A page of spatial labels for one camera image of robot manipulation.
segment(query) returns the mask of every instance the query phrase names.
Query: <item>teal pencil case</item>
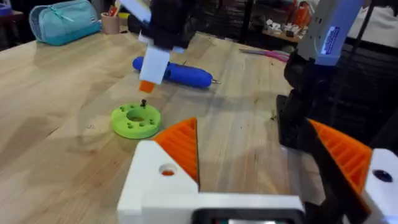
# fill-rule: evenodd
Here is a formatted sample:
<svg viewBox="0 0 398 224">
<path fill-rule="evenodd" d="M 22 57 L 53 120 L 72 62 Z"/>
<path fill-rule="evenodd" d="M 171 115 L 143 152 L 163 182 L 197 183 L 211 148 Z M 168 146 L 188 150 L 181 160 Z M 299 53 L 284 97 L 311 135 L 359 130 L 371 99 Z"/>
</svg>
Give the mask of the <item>teal pencil case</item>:
<svg viewBox="0 0 398 224">
<path fill-rule="evenodd" d="M 87 0 L 36 6 L 29 23 L 36 39 L 51 45 L 67 44 L 101 30 L 97 13 Z"/>
</svg>

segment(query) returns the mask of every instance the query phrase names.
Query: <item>blue tool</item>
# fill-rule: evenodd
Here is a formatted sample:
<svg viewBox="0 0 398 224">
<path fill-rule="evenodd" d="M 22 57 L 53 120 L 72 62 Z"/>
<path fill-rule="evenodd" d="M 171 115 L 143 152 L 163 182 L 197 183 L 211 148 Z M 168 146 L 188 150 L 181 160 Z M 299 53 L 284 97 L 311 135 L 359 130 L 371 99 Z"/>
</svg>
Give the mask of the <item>blue tool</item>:
<svg viewBox="0 0 398 224">
<path fill-rule="evenodd" d="M 136 70 L 141 71 L 143 61 L 144 57 L 138 57 L 132 61 L 132 66 Z M 167 65 L 164 79 L 196 88 L 208 88 L 212 83 L 220 84 L 218 80 L 213 79 L 213 76 L 203 69 L 170 62 Z"/>
</svg>

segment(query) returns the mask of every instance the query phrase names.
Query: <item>green 3d printed part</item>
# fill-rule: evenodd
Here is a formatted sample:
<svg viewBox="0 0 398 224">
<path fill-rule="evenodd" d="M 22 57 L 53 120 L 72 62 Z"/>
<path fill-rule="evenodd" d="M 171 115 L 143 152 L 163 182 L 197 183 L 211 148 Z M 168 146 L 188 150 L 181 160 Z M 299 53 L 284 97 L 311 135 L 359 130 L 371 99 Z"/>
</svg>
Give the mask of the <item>green 3d printed part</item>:
<svg viewBox="0 0 398 224">
<path fill-rule="evenodd" d="M 112 112 L 112 129 L 129 139 L 144 139 L 156 134 L 160 128 L 160 112 L 145 100 L 142 103 L 121 105 Z"/>
</svg>

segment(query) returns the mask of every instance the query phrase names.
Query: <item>wooden tabletop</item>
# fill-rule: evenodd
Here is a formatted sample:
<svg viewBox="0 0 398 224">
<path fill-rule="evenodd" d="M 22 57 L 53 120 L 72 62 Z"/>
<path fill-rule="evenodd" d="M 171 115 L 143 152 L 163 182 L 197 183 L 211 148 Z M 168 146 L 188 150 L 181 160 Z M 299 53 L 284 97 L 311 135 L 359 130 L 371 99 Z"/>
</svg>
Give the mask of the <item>wooden tabletop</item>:
<svg viewBox="0 0 398 224">
<path fill-rule="evenodd" d="M 117 223 L 138 141 L 114 134 L 110 114 L 143 98 L 160 109 L 164 127 L 197 117 L 201 191 L 318 200 L 311 158 L 281 148 L 270 119 L 276 95 L 290 90 L 285 64 L 239 48 L 249 47 L 196 35 L 171 61 L 205 69 L 221 84 L 195 90 L 164 82 L 151 95 L 138 91 L 131 62 L 146 46 L 132 34 L 0 52 L 1 223 Z"/>
</svg>

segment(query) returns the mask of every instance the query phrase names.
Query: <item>label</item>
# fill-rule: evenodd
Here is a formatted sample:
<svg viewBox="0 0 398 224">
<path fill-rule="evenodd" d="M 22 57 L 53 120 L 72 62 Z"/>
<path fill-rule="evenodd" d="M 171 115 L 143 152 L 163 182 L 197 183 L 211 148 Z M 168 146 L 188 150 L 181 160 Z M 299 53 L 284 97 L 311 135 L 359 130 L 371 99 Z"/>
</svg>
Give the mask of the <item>label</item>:
<svg viewBox="0 0 398 224">
<path fill-rule="evenodd" d="M 322 54 L 329 55 L 331 54 L 331 51 L 333 50 L 333 46 L 335 44 L 337 35 L 340 31 L 339 27 L 330 27 L 328 35 L 326 36 L 325 42 L 323 43 L 322 46 Z"/>
</svg>

